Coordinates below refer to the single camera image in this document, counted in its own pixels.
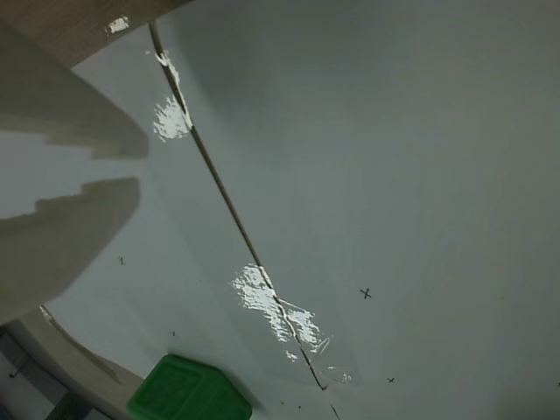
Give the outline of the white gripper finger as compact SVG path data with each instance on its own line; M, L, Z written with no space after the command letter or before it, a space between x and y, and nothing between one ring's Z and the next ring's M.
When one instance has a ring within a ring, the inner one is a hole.
M1 220L1 323L61 295L128 222L140 203L137 178L84 184L42 199L32 213Z
M147 158L149 139L108 98L1 23L1 130L88 147L94 158Z

